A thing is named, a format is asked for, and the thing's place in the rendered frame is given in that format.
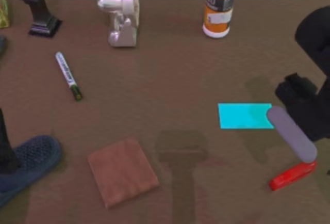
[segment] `slipper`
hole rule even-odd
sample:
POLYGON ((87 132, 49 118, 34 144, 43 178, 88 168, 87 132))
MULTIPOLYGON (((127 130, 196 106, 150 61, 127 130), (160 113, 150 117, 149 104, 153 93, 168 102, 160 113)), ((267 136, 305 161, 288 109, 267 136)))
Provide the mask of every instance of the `slipper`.
POLYGON ((14 174, 0 174, 0 208, 52 170, 62 154, 58 141, 47 135, 36 136, 13 150, 21 166, 14 174))

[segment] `black figurine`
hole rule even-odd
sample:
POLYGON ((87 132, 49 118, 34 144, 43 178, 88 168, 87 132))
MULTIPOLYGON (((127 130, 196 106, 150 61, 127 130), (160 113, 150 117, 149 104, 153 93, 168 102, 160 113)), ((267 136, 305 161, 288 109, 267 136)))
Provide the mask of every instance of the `black figurine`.
POLYGON ((62 21, 53 16, 45 0, 21 0, 30 6, 33 23, 29 35, 53 37, 62 21))
POLYGON ((288 114, 312 141, 330 138, 330 6, 312 12, 298 26, 295 40, 326 75, 317 87, 291 74, 276 89, 288 114))

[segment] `bottle label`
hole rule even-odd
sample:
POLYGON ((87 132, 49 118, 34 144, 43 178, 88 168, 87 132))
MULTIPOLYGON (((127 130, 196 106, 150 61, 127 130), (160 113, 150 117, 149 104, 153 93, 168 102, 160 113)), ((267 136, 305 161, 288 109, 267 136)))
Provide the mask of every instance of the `bottle label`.
POLYGON ((206 0, 204 25, 215 33, 226 31, 232 19, 234 0, 206 0))

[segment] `red object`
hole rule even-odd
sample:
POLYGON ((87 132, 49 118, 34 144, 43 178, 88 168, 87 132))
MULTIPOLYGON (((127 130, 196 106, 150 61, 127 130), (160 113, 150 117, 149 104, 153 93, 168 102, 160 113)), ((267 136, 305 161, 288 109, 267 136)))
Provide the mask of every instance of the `red object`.
POLYGON ((299 163, 280 175, 277 175, 269 182, 272 190, 283 188, 315 170, 316 161, 312 163, 299 163))

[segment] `table surface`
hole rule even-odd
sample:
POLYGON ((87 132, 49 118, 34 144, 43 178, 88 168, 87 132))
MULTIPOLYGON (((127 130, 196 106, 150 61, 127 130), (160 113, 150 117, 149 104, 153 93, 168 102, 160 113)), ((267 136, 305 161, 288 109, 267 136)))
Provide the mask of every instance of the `table surface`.
POLYGON ((141 0, 135 49, 107 43, 107 19, 95 0, 48 0, 63 20, 53 39, 28 36, 28 6, 10 1, 13 23, 1 30, 10 46, 0 61, 9 139, 16 146, 50 134, 65 155, 1 209, 0 223, 328 223, 329 142, 316 143, 312 175, 273 193, 269 179, 298 159, 276 131, 220 130, 217 112, 219 102, 279 104, 274 89, 293 72, 321 85, 324 76, 294 32, 328 0, 237 0, 223 40, 203 35, 203 1, 141 0), (81 102, 56 64, 57 51, 85 96, 81 102), (139 139, 162 186, 106 210, 87 155, 128 136, 139 139), (183 155, 182 148, 195 152, 183 155))

